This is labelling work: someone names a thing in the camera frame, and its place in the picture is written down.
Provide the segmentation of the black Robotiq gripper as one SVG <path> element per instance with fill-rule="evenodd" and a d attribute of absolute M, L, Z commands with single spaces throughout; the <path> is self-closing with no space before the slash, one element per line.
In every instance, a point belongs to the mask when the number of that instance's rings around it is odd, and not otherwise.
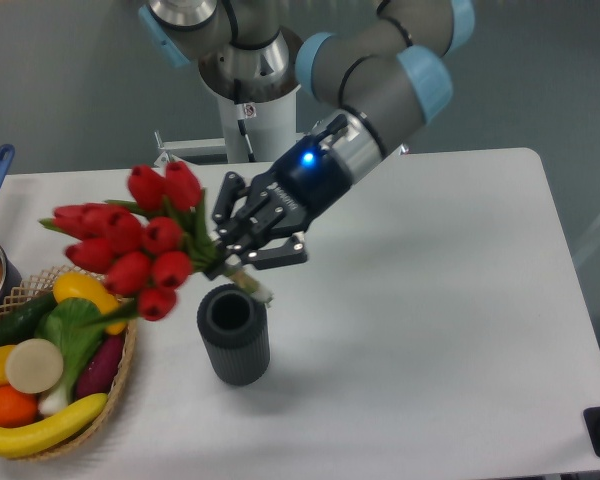
<path fill-rule="evenodd" d="M 228 172 L 211 213 L 218 235 L 285 238 L 271 248 L 246 248 L 216 242 L 219 256 L 205 271 L 209 280 L 231 275 L 245 265 L 269 270 L 305 263 L 305 232 L 309 225 L 352 186 L 352 176 L 337 156 L 315 138 L 304 138 L 247 185 Z M 239 209 L 239 200 L 246 200 Z"/>

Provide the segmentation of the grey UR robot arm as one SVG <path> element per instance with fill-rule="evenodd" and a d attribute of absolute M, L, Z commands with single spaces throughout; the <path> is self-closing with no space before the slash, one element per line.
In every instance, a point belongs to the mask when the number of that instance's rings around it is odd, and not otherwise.
<path fill-rule="evenodd" d="M 225 176 L 209 278 L 304 262 L 311 222 L 449 103 L 443 58 L 475 25 L 469 1 L 383 1 L 350 38 L 301 39 L 275 1 L 145 1 L 138 15 L 172 64 L 198 67 L 227 159 L 268 164 Z"/>

